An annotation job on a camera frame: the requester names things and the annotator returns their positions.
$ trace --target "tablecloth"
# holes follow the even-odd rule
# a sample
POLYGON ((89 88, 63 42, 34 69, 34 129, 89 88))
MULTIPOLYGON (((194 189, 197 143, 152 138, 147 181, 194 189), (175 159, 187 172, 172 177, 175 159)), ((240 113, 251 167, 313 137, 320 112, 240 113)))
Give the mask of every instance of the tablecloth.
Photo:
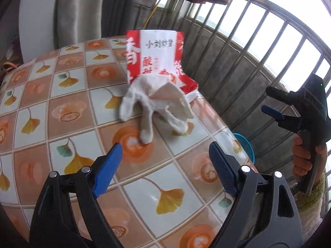
MULTIPOLYGON (((195 118, 184 135, 155 114, 153 142, 142 146, 140 107, 129 121, 119 120, 128 89, 125 44, 123 36, 67 46, 6 75, 0 202, 28 239, 48 174, 74 173, 119 142, 122 162, 98 202, 124 247, 208 247, 233 204, 209 160, 209 144, 217 141, 240 164, 252 163, 203 97, 191 102, 195 118)), ((89 238, 77 198, 70 197, 80 233, 89 238)))

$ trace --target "window bar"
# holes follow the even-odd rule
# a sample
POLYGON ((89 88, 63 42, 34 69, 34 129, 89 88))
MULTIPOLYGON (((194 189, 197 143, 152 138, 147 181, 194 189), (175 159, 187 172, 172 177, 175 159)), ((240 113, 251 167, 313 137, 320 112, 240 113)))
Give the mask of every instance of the window bar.
MULTIPOLYGON (((312 74, 315 74, 316 71, 318 70, 318 68, 320 67, 323 59, 324 59, 325 55, 322 54, 320 56, 320 58, 318 59, 314 69, 312 70, 312 74)), ((281 110, 279 110, 281 113, 283 113, 288 107, 291 107, 293 109, 293 106, 289 106, 289 105, 285 105, 281 110)), ((255 139, 255 137, 257 137, 260 133, 262 133, 264 130, 266 130, 269 126, 271 126, 274 123, 274 119, 270 118, 269 121, 267 121, 266 123, 264 123, 263 126, 261 126, 258 130, 256 130, 252 135, 248 136, 248 140, 251 141, 253 139, 255 139)))
POLYGON ((329 186, 327 189, 324 190, 324 194, 329 192, 331 190, 331 186, 329 186))
POLYGON ((326 92, 326 97, 328 97, 331 93, 331 87, 328 89, 328 91, 326 92))
POLYGON ((239 96, 244 92, 244 90, 249 86, 249 84, 252 82, 256 74, 260 71, 260 69, 263 67, 265 64, 266 60, 269 58, 271 52, 274 50, 275 46, 277 45, 280 37, 282 36, 283 32, 285 31, 285 28, 287 26, 288 22, 284 21, 283 26, 280 28, 276 38, 272 42, 270 48, 268 51, 265 53, 263 56, 262 60, 259 62, 259 64, 256 66, 255 70, 251 73, 251 75, 247 78, 245 83, 240 87, 240 89, 235 93, 235 95, 231 98, 231 100, 226 104, 224 107, 223 113, 225 113, 230 106, 239 98, 239 96))
MULTIPOLYGON (((282 77, 284 76, 284 74, 287 72, 287 70, 289 69, 289 67, 291 66, 292 62, 294 61, 295 57, 297 56, 297 54, 299 53, 300 49, 302 48, 303 43, 306 40, 306 36, 303 35, 297 48, 295 49, 294 53, 292 54, 292 56, 290 57, 289 61, 287 62, 287 64, 284 66, 284 68, 281 70, 281 72, 279 73, 279 75, 275 78, 275 80, 271 83, 271 87, 276 86, 279 83, 279 80, 282 79, 282 77)), ((252 113, 255 108, 257 108, 265 99, 266 94, 265 92, 260 96, 260 98, 258 98, 256 100, 256 102, 238 119, 236 120, 236 122, 233 124, 231 130, 233 130, 234 128, 236 128, 242 121, 244 121, 250 113, 252 113)))
POLYGON ((187 16, 189 15, 189 13, 192 11, 192 9, 193 9, 193 4, 190 3, 190 5, 187 7, 187 10, 186 10, 186 12, 185 12, 185 15, 183 16, 183 19, 182 19, 182 21, 181 21, 181 23, 180 23, 180 26, 179 26, 179 28, 178 28, 179 31, 182 30, 183 25, 184 25, 184 22, 185 22, 185 20, 187 19, 187 16))
POLYGON ((275 166, 273 166, 273 167, 271 167, 271 168, 269 168, 269 169, 267 169, 267 170, 265 170, 265 171, 263 171, 263 172, 261 172, 261 173, 263 173, 263 174, 270 174, 270 173, 272 173, 273 171, 280 169, 281 167, 283 167, 283 166, 285 166, 286 164, 290 163, 290 162, 292 161, 292 157, 293 157, 293 156, 288 157, 287 159, 281 161, 281 162, 278 163, 277 165, 275 165, 275 166))
POLYGON ((142 5, 139 5, 139 9, 138 9, 138 13, 137 13, 137 16, 136 16, 136 20, 134 21, 134 26, 133 26, 133 29, 134 30, 137 29, 137 24, 138 24, 138 20, 139 20, 139 17, 140 17, 141 8, 142 8, 142 5))
POLYGON ((243 19, 249 5, 251 4, 251 1, 249 0, 243 10, 243 12, 241 13, 239 19, 237 20, 236 24, 234 25, 229 37, 227 38, 226 42, 224 43, 224 45, 221 48, 221 51, 219 52, 219 54, 217 55, 216 59, 214 60, 213 64, 211 65, 211 67, 207 70, 206 75, 201 83, 200 86, 200 90, 203 88, 203 86, 206 84, 208 78, 211 76, 211 74, 217 69, 217 64, 220 62, 220 60, 222 59, 222 56, 226 50, 226 47, 230 44, 232 37, 234 35, 234 33, 236 32, 239 24, 241 23, 241 20, 243 19))
MULTIPOLYGON (((289 107, 288 105, 284 106, 280 112, 283 113, 287 107, 289 107)), ((252 141, 253 139, 255 139, 258 135, 260 135, 263 131, 265 131, 267 128, 269 128, 273 123, 275 122, 274 118, 270 118, 266 123, 264 123, 263 126, 261 126, 259 129, 257 129, 253 134, 251 134, 249 137, 247 137, 247 140, 252 141)))
POLYGON ((312 71, 312 74, 316 74, 316 72, 317 72, 317 70, 319 69, 319 67, 321 66, 322 61, 323 61, 324 58, 325 58, 325 54, 323 53, 323 54, 321 54, 321 56, 319 57, 319 59, 318 59, 316 65, 315 65, 315 67, 314 67, 314 69, 313 69, 313 71, 312 71))
POLYGON ((165 6, 162 10, 161 18, 158 22, 158 30, 161 28, 161 24, 163 22, 164 14, 168 11, 169 4, 170 4, 170 0, 167 0, 166 4, 165 4, 165 6))
MULTIPOLYGON (((328 180, 327 180, 327 178, 325 178, 325 182, 324 182, 324 188, 325 188, 325 191, 327 191, 329 188, 328 188, 328 186, 329 186, 329 184, 328 184, 328 180)), ((329 193, 327 193, 327 192, 324 192, 324 194, 323 194, 323 201, 324 202, 327 202, 327 201, 329 201, 329 193)), ((324 208, 324 214, 323 214, 323 216, 321 216, 323 219, 324 219, 324 217, 325 217, 325 215, 327 214, 327 212, 328 212, 328 208, 327 208, 328 206, 325 206, 325 208, 324 208)))
POLYGON ((247 51, 248 51, 249 47, 251 46, 253 40, 255 39, 256 34, 261 29, 261 26, 264 23, 264 21, 265 21, 267 15, 269 14, 269 12, 270 12, 270 10, 268 10, 268 9, 264 12, 264 14, 263 14, 263 16, 262 16, 259 24, 255 28, 255 31, 253 32, 252 36, 248 40, 248 42, 247 42, 246 46, 244 47, 244 49, 241 51, 240 56, 237 58, 237 60, 231 66, 230 70, 226 73, 226 75, 224 76, 224 78, 218 84, 216 90, 211 94, 211 96, 209 96, 208 98, 206 98, 206 100, 209 103, 211 103, 212 101, 215 100, 215 97, 217 96, 217 94, 220 92, 220 90, 223 88, 223 86, 226 84, 226 82, 232 76, 232 74, 234 73, 234 71, 237 69, 237 67, 239 66, 239 64, 240 64, 241 60, 243 59, 243 57, 247 54, 247 51))
POLYGON ((327 202, 324 202, 323 204, 322 204, 322 208, 324 208, 325 206, 327 206, 328 204, 330 204, 331 203, 331 200, 328 200, 327 202))
POLYGON ((224 10, 224 12, 223 12, 221 18, 220 18, 219 21, 218 21, 218 24, 216 25, 216 27, 215 27, 215 29, 214 29, 212 35, 209 37, 209 40, 208 40, 208 42, 207 42, 207 44, 206 44, 204 50, 202 51, 202 53, 201 53, 201 55, 200 55, 200 58, 199 58, 199 60, 198 60, 198 62, 197 62, 197 64, 196 64, 196 66, 194 67, 194 69, 193 69, 193 71, 192 71, 192 77, 195 77, 198 68, 200 67, 200 65, 201 65, 201 63, 202 63, 204 57, 206 56, 208 50, 209 50, 210 47, 211 47, 211 44, 213 43, 214 39, 216 38, 216 34, 218 33, 218 29, 220 28, 220 26, 221 26, 221 24, 222 24, 222 21, 223 21, 225 15, 226 15, 226 13, 227 13, 227 11, 228 11, 228 9, 229 9, 231 3, 232 3, 232 1, 233 1, 233 0, 230 0, 230 2, 227 4, 227 6, 226 6, 226 8, 225 8, 225 10, 224 10))
POLYGON ((198 10, 197 10, 197 12, 195 13, 195 16, 194 16, 194 19, 193 19, 192 22, 191 22, 190 28, 188 29, 187 33, 186 33, 185 36, 184 36, 184 41, 187 40, 189 34, 191 33, 191 30, 192 30, 192 28, 193 28, 193 25, 194 25, 194 23, 196 22, 197 17, 198 17, 198 15, 199 15, 199 13, 200 13, 200 9, 201 9, 201 7, 202 7, 202 4, 199 5, 198 10))
POLYGON ((176 22, 178 20, 179 13, 180 13, 180 10, 182 9, 183 3, 184 3, 184 0, 179 0, 177 5, 176 5, 176 7, 179 5, 179 8, 178 8, 178 12, 175 16, 175 19, 173 20, 173 24, 171 25, 171 30, 173 30, 175 28, 175 25, 176 25, 176 22))
POLYGON ((323 82, 324 82, 324 85, 325 87, 328 85, 328 83, 330 82, 331 80, 331 67, 329 68, 328 72, 326 73, 324 79, 323 79, 323 82))
POLYGON ((271 146, 267 147, 266 149, 262 150, 260 153, 255 155, 255 159, 259 159, 265 155, 267 155, 270 151, 274 150, 276 147, 281 145, 284 141, 289 139, 292 136, 293 132, 289 131, 287 132, 282 138, 277 140, 275 143, 271 144, 271 146))
POLYGON ((185 65, 184 65, 184 67, 186 67, 187 64, 188 64, 188 62, 190 61, 190 57, 192 56, 192 54, 193 54, 193 52, 195 50, 195 47, 197 46, 197 43, 198 43, 198 41, 201 38, 202 32, 204 31, 204 29, 206 27, 207 21, 208 21, 208 19, 210 17, 210 14, 211 14, 212 10, 214 9, 214 6, 215 6, 215 4, 212 4, 211 5, 211 8, 210 8, 210 10, 209 10, 209 12, 208 12, 208 14, 207 14, 207 16, 205 18, 205 21, 204 21, 203 25, 200 27, 199 33, 198 33, 196 39, 194 40, 194 43, 191 46, 191 49, 190 49, 188 55, 185 55, 186 59, 185 59, 185 65))

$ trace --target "glove finger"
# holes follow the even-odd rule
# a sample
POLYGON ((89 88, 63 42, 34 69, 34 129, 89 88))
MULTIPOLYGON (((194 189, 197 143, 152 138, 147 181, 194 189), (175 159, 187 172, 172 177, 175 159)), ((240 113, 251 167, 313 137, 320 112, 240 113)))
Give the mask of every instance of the glove finger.
POLYGON ((140 123, 140 140, 143 144, 151 143, 153 140, 152 114, 153 110, 143 105, 143 116, 140 123))
POLYGON ((158 111, 163 118, 169 123, 169 125, 178 133, 184 134, 188 130, 187 122, 181 121, 176 118, 172 113, 167 109, 158 111))
POLYGON ((184 106, 184 110, 185 110, 185 113, 187 115, 187 118, 189 118, 189 119, 194 118, 191 106, 188 103, 188 100, 187 100, 186 96, 184 96, 184 98, 182 99, 182 104, 184 106))
POLYGON ((133 106, 136 103, 136 98, 133 94, 127 94, 120 105, 120 119, 125 122, 128 121, 132 115, 133 106))

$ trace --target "ginkgo leaf pattern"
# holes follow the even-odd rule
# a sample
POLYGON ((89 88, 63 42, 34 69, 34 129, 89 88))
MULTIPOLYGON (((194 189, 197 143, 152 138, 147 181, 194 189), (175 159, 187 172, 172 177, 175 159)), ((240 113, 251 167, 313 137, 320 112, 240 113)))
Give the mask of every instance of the ginkgo leaf pattern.
POLYGON ((42 62, 42 66, 36 71, 36 73, 43 73, 51 68, 50 65, 45 65, 45 62, 42 62))
POLYGON ((77 78, 70 77, 70 72, 65 72, 64 74, 60 74, 58 75, 58 78, 60 79, 66 78, 66 80, 59 83, 59 87, 61 88, 68 88, 79 82, 77 78))
POLYGON ((172 131, 172 135, 173 136, 183 136, 183 137, 190 135, 194 129, 194 124, 192 122, 188 122, 187 125, 188 125, 188 129, 183 135, 178 134, 176 131, 172 131))
POLYGON ((226 197, 226 193, 224 192, 224 198, 218 203, 218 205, 222 208, 227 208, 232 204, 232 200, 226 197))
POLYGON ((87 157, 82 157, 77 153, 76 146, 73 141, 68 138, 68 142, 65 145, 61 145, 56 147, 57 152, 62 157, 71 157, 73 155, 72 150, 69 147, 69 142, 72 144, 74 148, 74 157, 72 161, 65 167, 65 174, 72 174, 78 172, 84 166, 91 166, 93 164, 93 160, 87 157))
POLYGON ((63 157, 71 157, 72 156, 72 151, 69 148, 68 144, 69 144, 69 142, 67 142, 67 144, 65 144, 65 145, 61 145, 61 146, 58 146, 56 148, 58 153, 63 157))
POLYGON ((10 181, 3 173, 2 160, 0 157, 0 190, 7 191, 10 187, 10 181))
POLYGON ((238 154, 240 153, 241 151, 243 151, 243 148, 241 147, 241 144, 239 143, 238 140, 233 140, 234 143, 233 143, 233 151, 238 154))
POLYGON ((78 172, 84 166, 92 166, 93 160, 86 157, 81 157, 77 153, 75 153, 72 161, 67 165, 64 169, 65 174, 72 174, 78 172))
POLYGON ((109 55, 105 55, 105 54, 100 54, 99 52, 97 52, 98 55, 96 55, 93 59, 94 60, 103 60, 103 59, 107 59, 109 57, 109 55))
POLYGON ((117 45, 126 45, 126 43, 122 42, 121 40, 113 39, 113 42, 117 45))
POLYGON ((73 46, 68 47, 67 49, 65 49, 65 51, 73 51, 73 50, 76 50, 76 49, 79 49, 79 47, 73 45, 73 46))
POLYGON ((40 125, 40 119, 38 118, 31 118, 31 110, 28 108, 29 111, 29 120, 24 125, 24 127, 21 130, 21 133, 30 134, 36 130, 36 128, 40 125))
POLYGON ((172 190, 163 190, 152 180, 143 177, 144 180, 152 183, 160 191, 160 199, 158 200, 158 205, 156 207, 156 213, 161 215, 165 213, 173 213, 176 211, 183 203, 184 190, 181 188, 175 188, 172 190))
POLYGON ((9 96, 9 98, 5 101, 5 106, 11 106, 14 102, 16 102, 17 98, 14 96, 14 89, 12 91, 8 91, 7 96, 9 96))
POLYGON ((111 99, 108 101, 108 103, 105 105, 106 109, 119 109, 120 105, 122 103, 123 97, 115 96, 109 89, 105 88, 111 95, 111 99))
POLYGON ((7 134, 9 130, 8 126, 9 126, 8 120, 0 121, 0 144, 4 143, 4 141, 7 139, 7 134))

